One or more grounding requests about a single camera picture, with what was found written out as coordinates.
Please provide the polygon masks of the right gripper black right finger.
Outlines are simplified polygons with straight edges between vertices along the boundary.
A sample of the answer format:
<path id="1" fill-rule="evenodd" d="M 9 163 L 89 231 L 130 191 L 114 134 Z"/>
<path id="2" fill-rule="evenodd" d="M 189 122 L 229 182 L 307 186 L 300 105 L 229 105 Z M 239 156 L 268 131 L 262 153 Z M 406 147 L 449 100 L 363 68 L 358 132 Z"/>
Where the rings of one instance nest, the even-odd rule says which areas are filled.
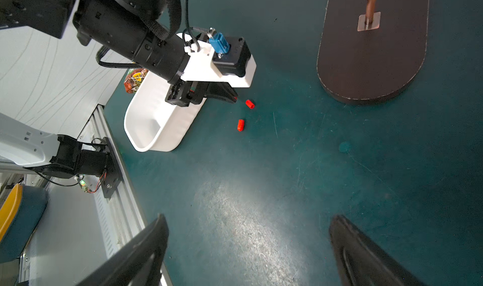
<path id="1" fill-rule="evenodd" d="M 342 285 L 424 285 L 345 216 L 332 218 L 329 234 Z"/>

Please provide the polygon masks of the red protection sleeve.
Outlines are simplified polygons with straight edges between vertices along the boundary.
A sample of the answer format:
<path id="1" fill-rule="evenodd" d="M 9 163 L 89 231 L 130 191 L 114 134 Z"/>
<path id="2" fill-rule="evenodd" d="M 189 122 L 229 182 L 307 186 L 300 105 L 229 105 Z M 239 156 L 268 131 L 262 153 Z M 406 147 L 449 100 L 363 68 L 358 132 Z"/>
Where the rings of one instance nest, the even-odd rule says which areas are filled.
<path id="1" fill-rule="evenodd" d="M 237 130 L 242 132 L 245 129 L 245 120 L 239 119 L 237 124 Z"/>
<path id="2" fill-rule="evenodd" d="M 255 108 L 255 104 L 250 99 L 246 100 L 245 104 L 247 105 L 247 107 L 249 109 L 254 109 Z"/>

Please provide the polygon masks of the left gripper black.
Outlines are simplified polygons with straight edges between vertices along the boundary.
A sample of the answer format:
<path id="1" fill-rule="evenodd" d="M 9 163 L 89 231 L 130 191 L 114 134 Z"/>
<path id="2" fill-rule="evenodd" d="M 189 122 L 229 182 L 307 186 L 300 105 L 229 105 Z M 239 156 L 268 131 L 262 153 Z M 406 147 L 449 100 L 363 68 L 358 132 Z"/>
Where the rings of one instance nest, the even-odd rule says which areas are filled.
<path id="1" fill-rule="evenodd" d="M 205 97 L 234 104 L 238 94 L 226 82 L 210 82 L 206 89 L 205 82 L 179 80 L 169 87 L 165 101 L 174 106 L 189 107 L 190 104 L 201 104 Z"/>

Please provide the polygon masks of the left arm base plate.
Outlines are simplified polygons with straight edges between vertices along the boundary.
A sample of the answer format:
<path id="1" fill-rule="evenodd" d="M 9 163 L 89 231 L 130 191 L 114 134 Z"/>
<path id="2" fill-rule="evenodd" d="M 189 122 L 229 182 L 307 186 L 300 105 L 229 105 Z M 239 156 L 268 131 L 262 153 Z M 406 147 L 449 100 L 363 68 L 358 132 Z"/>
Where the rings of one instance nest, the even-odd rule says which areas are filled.
<path id="1" fill-rule="evenodd" d="M 106 176 L 102 182 L 101 188 L 103 190 L 103 195 L 105 199 L 110 199 L 119 184 L 123 181 L 123 175 L 121 167 L 119 166 L 119 161 L 115 154 L 115 148 L 109 138 L 104 137 L 102 144 L 105 145 L 104 152 L 108 155 L 105 171 Z"/>

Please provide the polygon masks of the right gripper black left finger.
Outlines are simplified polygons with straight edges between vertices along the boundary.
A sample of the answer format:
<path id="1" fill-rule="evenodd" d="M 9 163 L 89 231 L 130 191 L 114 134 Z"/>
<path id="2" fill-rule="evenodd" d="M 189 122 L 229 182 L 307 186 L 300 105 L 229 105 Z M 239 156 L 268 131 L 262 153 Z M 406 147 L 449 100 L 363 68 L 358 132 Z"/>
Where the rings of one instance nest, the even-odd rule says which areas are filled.
<path id="1" fill-rule="evenodd" d="M 168 239 L 166 217 L 159 214 L 79 285 L 160 285 Z"/>

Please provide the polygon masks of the white plastic storage box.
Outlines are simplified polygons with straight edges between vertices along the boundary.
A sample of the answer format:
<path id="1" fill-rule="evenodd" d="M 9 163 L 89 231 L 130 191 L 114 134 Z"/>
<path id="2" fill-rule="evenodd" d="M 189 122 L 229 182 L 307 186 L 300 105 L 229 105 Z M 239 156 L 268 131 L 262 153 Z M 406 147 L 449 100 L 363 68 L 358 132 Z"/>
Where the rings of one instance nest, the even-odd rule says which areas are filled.
<path id="1" fill-rule="evenodd" d="M 139 152 L 176 149 L 204 105 L 167 103 L 169 87 L 165 79 L 149 72 L 128 106 L 124 130 Z"/>

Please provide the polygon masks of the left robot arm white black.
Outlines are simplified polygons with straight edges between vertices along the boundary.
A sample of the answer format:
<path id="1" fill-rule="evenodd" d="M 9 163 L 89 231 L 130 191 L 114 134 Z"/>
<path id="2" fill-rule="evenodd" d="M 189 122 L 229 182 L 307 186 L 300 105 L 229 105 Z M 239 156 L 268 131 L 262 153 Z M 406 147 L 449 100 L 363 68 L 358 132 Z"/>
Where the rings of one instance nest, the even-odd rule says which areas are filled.
<path id="1" fill-rule="evenodd" d="M 96 60 L 109 51 L 124 56 L 126 68 L 145 68 L 166 80 L 166 102 L 179 107 L 200 104 L 204 98 L 234 103 L 233 84 L 222 78 L 189 80 L 195 59 L 183 36 L 188 22 L 188 0 L 1 0 L 1 25 L 29 26 L 61 38 L 73 14 L 82 45 L 101 44 Z M 69 179 L 79 174 L 102 177 L 112 164 L 106 144 L 88 144 L 71 136 L 55 135 L 1 116 L 1 155 L 41 177 Z"/>

